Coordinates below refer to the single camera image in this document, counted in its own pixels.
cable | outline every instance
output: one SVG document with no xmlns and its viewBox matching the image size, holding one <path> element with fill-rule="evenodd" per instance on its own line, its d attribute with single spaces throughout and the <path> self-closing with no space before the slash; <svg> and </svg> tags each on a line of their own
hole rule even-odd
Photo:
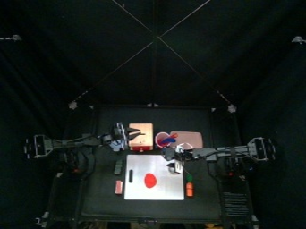
<svg viewBox="0 0 306 229">
<path fill-rule="evenodd" d="M 198 70 L 191 66 L 191 64 L 187 62 L 187 60 L 179 55 L 179 53 L 168 46 L 168 44 L 164 42 L 162 37 L 158 37 L 159 40 L 164 43 L 164 45 L 168 47 L 168 49 L 174 52 L 174 54 L 178 56 L 178 58 L 186 63 L 188 68 L 195 72 L 195 74 L 202 78 L 202 80 L 206 81 L 210 88 L 218 93 L 218 95 L 222 97 L 222 99 L 227 102 L 229 105 L 231 105 L 231 101 L 223 96 L 223 94 L 217 90 L 217 88 L 211 85 L 207 78 L 198 72 Z"/>
</svg>

black curtain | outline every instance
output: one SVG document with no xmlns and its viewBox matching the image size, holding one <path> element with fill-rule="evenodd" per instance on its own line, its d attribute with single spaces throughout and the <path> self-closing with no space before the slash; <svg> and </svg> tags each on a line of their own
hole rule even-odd
<svg viewBox="0 0 306 229">
<path fill-rule="evenodd" d="M 45 211 L 49 164 L 28 161 L 23 145 L 40 133 L 62 138 L 70 110 L 32 61 L 20 43 L 0 42 L 1 228 L 33 228 Z"/>
<path fill-rule="evenodd" d="M 275 162 L 261 165 L 251 182 L 262 228 L 305 228 L 306 225 L 305 63 L 306 47 L 293 46 L 238 113 L 245 142 L 263 136 L 278 143 Z"/>
</svg>

black wall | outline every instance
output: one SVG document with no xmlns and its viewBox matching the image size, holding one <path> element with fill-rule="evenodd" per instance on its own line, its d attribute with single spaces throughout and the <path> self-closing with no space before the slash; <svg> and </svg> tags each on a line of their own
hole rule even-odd
<svg viewBox="0 0 306 229">
<path fill-rule="evenodd" d="M 43 76 L 28 71 L 24 78 L 4 58 L 0 65 L 0 228 L 33 228 L 48 204 L 51 174 L 47 161 L 25 159 L 23 144 L 40 133 L 62 137 L 68 108 Z"/>
<path fill-rule="evenodd" d="M 251 182 L 263 228 L 306 225 L 306 46 L 297 45 L 241 106 L 243 141 L 278 142 L 277 161 L 259 167 Z"/>
</svg>

small red block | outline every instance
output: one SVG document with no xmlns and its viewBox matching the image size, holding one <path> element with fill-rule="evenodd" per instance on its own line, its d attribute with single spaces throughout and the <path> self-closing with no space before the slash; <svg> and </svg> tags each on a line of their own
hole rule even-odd
<svg viewBox="0 0 306 229">
<path fill-rule="evenodd" d="M 115 188 L 115 194 L 122 194 L 122 188 L 123 188 L 123 181 L 116 181 L 116 188 Z"/>
</svg>

red object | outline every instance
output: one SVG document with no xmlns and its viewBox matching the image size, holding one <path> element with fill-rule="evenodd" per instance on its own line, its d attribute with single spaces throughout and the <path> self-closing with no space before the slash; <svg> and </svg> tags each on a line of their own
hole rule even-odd
<svg viewBox="0 0 306 229">
<path fill-rule="evenodd" d="M 123 181 L 116 181 L 115 194 L 122 194 Z"/>
<path fill-rule="evenodd" d="M 194 184 L 192 184 L 192 182 L 187 183 L 187 196 L 188 197 L 194 196 Z"/>
<path fill-rule="evenodd" d="M 152 150 L 152 147 L 132 147 L 132 150 L 143 152 L 147 150 Z"/>
<path fill-rule="evenodd" d="M 152 174 L 147 174 L 144 176 L 144 184 L 148 189 L 151 189 L 156 185 L 156 177 Z"/>
</svg>

